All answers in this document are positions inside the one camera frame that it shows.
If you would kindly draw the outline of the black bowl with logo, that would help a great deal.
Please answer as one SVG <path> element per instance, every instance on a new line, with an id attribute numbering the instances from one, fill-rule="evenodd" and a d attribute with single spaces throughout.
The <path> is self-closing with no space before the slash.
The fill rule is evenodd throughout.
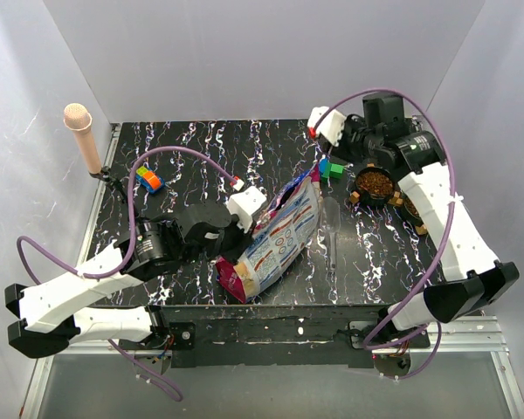
<path id="1" fill-rule="evenodd" d="M 403 198 L 388 171 L 369 163 L 355 177 L 348 199 L 352 204 L 381 208 L 386 204 L 401 205 Z"/>

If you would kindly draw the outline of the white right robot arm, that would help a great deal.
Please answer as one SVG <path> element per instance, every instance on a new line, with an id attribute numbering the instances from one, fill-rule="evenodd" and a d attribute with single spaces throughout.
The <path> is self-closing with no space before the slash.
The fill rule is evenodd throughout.
<path id="1" fill-rule="evenodd" d="M 436 246 L 431 266 L 399 303 L 382 310 L 367 336 L 388 347 L 410 330 L 447 324 L 492 304 L 519 278 L 513 262 L 502 262 L 476 229 L 455 188 L 452 162 L 436 129 L 416 129 L 403 114 L 386 120 L 359 119 L 337 111 L 312 125 L 332 155 L 350 162 L 378 162 L 410 198 Z"/>

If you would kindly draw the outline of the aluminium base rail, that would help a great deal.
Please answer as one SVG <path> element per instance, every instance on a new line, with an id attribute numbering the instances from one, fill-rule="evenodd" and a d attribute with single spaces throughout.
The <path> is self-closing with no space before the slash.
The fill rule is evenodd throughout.
<path id="1" fill-rule="evenodd" d="M 176 351 L 84 342 L 41 360 L 23 418 L 524 418 L 499 331 L 402 356 L 331 340 Z"/>

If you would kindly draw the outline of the blue green toy blocks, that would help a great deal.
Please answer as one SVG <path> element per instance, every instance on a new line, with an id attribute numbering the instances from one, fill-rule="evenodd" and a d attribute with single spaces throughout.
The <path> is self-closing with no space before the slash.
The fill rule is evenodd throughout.
<path id="1" fill-rule="evenodd" d="M 344 174 L 344 166 L 339 163 L 333 163 L 328 158 L 323 158 L 318 165 L 320 179 L 327 182 L 330 179 L 340 180 Z"/>

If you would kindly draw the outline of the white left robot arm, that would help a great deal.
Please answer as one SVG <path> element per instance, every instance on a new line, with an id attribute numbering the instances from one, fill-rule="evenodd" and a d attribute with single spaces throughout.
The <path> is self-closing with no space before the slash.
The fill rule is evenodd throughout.
<path id="1" fill-rule="evenodd" d="M 43 284 L 5 288 L 5 305 L 17 321 L 8 343 L 30 359 L 58 354 L 87 340 L 129 340 L 162 347 L 170 329 L 152 308 L 95 308 L 93 303 L 126 288 L 177 272 L 204 256 L 238 258 L 252 243 L 256 209 L 206 202 L 181 213 L 139 218 L 119 237 L 73 271 Z"/>

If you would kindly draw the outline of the pink microphone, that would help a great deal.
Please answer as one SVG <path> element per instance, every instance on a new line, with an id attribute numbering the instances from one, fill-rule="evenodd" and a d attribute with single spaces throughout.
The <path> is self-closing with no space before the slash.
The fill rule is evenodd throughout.
<path id="1" fill-rule="evenodd" d="M 88 173 L 99 174 L 102 166 L 92 132 L 93 117 L 91 114 L 79 103 L 68 104 L 64 109 L 64 124 L 72 132 L 78 144 Z"/>

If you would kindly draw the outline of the pink pet food bag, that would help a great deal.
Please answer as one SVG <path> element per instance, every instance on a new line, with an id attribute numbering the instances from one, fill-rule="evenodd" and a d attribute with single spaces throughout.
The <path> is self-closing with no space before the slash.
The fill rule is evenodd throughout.
<path id="1" fill-rule="evenodd" d="M 241 303 L 273 285 L 309 244 L 321 202 L 320 172 L 312 166 L 274 197 L 258 219 L 252 244 L 238 261 L 217 260 L 218 283 Z"/>

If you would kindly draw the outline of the colourful cube toy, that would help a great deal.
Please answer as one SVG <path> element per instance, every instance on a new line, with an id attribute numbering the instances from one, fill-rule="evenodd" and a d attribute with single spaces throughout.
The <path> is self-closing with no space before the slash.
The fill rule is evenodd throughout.
<path id="1" fill-rule="evenodd" d="M 135 179 L 149 194 L 157 193 L 165 185 L 164 180 L 160 176 L 145 166 L 140 166 L 136 170 Z"/>

